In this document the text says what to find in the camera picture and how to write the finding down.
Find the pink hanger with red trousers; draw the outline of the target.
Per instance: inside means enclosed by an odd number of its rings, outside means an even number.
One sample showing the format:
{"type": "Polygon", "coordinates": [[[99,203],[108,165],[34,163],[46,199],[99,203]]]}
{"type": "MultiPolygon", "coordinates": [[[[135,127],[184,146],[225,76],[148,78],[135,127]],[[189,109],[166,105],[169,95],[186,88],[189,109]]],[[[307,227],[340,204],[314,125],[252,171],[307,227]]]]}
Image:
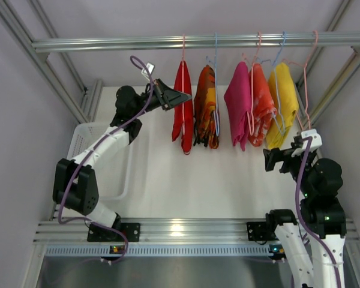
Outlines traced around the pink hanger with red trousers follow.
{"type": "MultiPolygon", "coordinates": [[[[185,92],[185,35],[182,36],[182,91],[185,92]]],[[[189,155],[191,151],[190,126],[191,117],[188,101],[182,104],[182,150],[185,155],[189,155]]]]}

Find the red trousers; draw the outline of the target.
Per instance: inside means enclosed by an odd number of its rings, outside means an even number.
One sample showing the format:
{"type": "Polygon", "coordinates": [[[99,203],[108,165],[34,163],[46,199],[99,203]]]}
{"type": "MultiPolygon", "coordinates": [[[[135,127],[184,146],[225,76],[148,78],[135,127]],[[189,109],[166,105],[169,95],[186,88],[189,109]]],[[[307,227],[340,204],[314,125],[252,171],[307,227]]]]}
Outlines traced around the red trousers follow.
{"type": "MultiPolygon", "coordinates": [[[[192,95],[191,80],[187,63],[181,61],[174,84],[174,90],[192,95]]],[[[175,107],[172,141],[181,138],[181,148],[188,155],[193,145],[194,109],[192,99],[175,107]]]]}

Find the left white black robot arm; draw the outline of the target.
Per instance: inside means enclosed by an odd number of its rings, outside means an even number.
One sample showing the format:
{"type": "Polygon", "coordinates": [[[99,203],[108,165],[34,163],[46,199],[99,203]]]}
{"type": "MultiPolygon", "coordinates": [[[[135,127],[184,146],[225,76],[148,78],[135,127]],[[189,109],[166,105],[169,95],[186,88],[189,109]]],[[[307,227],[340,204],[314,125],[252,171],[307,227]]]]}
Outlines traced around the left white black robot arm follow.
{"type": "Polygon", "coordinates": [[[116,92],[116,113],[105,132],[79,155],[59,160],[53,185],[53,201],[59,205],[58,221],[64,209],[79,214],[105,236],[119,236],[121,216],[99,199],[96,170],[107,164],[120,150],[129,146],[139,135],[142,122],[139,116],[157,108],[168,111],[191,99],[191,95],[168,87],[161,79],[146,85],[138,94],[132,86],[122,86],[116,92]]]}

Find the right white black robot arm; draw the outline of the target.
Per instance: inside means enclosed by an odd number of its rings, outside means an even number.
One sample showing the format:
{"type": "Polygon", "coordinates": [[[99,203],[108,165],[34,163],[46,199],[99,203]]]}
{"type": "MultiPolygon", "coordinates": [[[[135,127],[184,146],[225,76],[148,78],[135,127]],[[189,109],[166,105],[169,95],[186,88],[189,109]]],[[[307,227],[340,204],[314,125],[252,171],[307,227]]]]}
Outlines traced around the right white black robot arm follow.
{"type": "Polygon", "coordinates": [[[294,287],[344,287],[343,250],[346,216],[337,195],[343,185],[342,168],[334,160],[314,160],[316,152],[304,149],[264,149],[266,171],[276,163],[281,173],[296,182],[296,212],[274,209],[266,214],[268,231],[282,245],[294,287]]]}

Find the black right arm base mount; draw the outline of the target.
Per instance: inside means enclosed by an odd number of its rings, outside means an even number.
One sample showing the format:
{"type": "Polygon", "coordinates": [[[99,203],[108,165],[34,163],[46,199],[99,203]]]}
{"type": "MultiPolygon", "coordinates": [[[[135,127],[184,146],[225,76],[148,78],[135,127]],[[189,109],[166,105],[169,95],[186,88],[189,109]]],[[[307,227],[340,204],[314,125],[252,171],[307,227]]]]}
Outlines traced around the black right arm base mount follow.
{"type": "Polygon", "coordinates": [[[272,226],[265,221],[247,222],[247,237],[249,241],[265,245],[269,241],[276,240],[272,226]]]}

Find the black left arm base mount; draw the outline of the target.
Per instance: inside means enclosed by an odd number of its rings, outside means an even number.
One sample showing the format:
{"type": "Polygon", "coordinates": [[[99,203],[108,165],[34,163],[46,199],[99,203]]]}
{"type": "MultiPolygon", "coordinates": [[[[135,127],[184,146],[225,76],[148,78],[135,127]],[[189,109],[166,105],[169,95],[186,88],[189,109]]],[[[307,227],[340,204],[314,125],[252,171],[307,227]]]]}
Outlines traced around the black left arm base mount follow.
{"type": "MultiPolygon", "coordinates": [[[[128,242],[139,242],[140,240],[140,223],[122,223],[119,231],[126,237],[128,242]]],[[[121,235],[110,231],[109,229],[100,228],[94,224],[88,226],[88,242],[123,242],[121,235]]]]}

